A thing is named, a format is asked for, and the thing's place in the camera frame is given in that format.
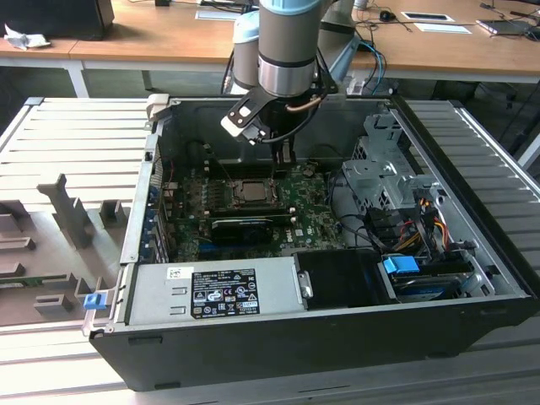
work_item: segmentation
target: blue latch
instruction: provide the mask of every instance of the blue latch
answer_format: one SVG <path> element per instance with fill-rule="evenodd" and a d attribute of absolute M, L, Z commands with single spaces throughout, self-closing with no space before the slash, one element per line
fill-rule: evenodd
<path fill-rule="evenodd" d="M 418 273 L 419 265 L 412 256 L 392 256 L 383 263 L 388 274 Z"/>
<path fill-rule="evenodd" d="M 87 294 L 84 297 L 83 307 L 85 310 L 106 310 L 107 293 Z"/>

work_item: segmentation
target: white paper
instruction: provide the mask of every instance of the white paper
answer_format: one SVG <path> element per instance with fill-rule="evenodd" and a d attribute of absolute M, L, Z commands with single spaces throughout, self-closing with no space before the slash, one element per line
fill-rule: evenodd
<path fill-rule="evenodd" d="M 167 268 L 167 278 L 169 280 L 175 279 L 175 278 L 191 278 L 193 271 L 195 270 L 194 267 L 169 267 Z"/>
<path fill-rule="evenodd" d="M 216 21 L 236 21 L 240 17 L 238 13 L 229 11 L 198 10 L 195 19 L 210 19 Z"/>
<path fill-rule="evenodd" d="M 9 42 L 12 46 L 26 51 L 28 48 L 37 48 L 41 46 L 49 46 L 51 42 L 47 42 L 45 36 L 41 34 L 22 34 L 15 30 L 11 30 L 7 25 L 4 25 L 6 35 L 3 39 Z"/>
<path fill-rule="evenodd" d="M 414 23 L 422 32 L 443 32 L 447 34 L 472 34 L 462 25 Z"/>

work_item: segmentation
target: power supply label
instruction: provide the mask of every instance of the power supply label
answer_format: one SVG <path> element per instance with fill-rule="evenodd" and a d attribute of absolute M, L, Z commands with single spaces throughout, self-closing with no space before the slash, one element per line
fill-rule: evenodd
<path fill-rule="evenodd" d="M 258 313 L 254 268 L 193 273 L 192 316 L 195 319 Z"/>

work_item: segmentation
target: black plastic cover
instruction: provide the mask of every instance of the black plastic cover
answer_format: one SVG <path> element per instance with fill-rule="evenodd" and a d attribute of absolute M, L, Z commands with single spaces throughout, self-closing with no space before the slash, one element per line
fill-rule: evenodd
<path fill-rule="evenodd" d="M 302 251 L 294 255 L 297 272 L 309 274 L 313 297 L 308 310 L 390 304 L 377 263 L 367 249 Z"/>

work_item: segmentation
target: office desk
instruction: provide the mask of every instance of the office desk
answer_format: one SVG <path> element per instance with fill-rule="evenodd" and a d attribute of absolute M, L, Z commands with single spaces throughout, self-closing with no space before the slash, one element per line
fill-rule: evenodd
<path fill-rule="evenodd" d="M 381 6 L 391 8 L 401 22 L 411 22 L 401 12 L 447 14 L 455 23 L 475 24 L 477 19 L 499 19 L 493 11 L 480 8 L 478 0 L 381 0 Z M 497 1 L 496 7 L 508 19 L 510 11 L 531 13 L 532 5 Z M 380 10 L 353 12 L 356 20 L 379 21 Z M 370 39 L 370 32 L 359 33 Z M 422 32 L 415 25 L 378 24 L 373 36 L 377 49 L 388 61 L 386 77 L 424 78 L 464 81 L 536 83 L 540 78 L 540 43 L 519 37 L 490 37 L 479 25 L 466 25 L 471 34 Z M 365 60 L 357 56 L 353 69 L 365 69 Z"/>
<path fill-rule="evenodd" d="M 195 19 L 195 4 L 172 3 L 156 8 L 154 2 L 130 3 L 112 0 L 115 23 L 103 41 L 53 40 L 53 47 L 18 51 L 3 42 L 0 65 L 39 68 L 65 68 L 78 97 L 88 97 L 84 80 L 87 69 L 170 70 L 223 72 L 232 49 L 233 23 Z M 478 0 L 380 0 L 403 21 L 401 11 L 449 14 L 457 23 L 476 19 L 497 19 L 498 15 L 480 8 Z M 530 13 L 531 5 L 497 2 L 498 8 Z M 378 21 L 378 10 L 356 19 Z M 468 26 L 471 35 L 420 32 L 408 25 L 379 25 L 375 43 L 388 61 L 388 78 L 425 78 L 484 82 L 536 83 L 540 78 L 540 44 L 525 38 L 489 38 L 478 26 Z M 367 29 L 359 28 L 368 39 Z M 365 76 L 373 68 L 373 57 L 359 52 L 351 69 Z M 144 74 L 145 87 L 151 87 Z"/>

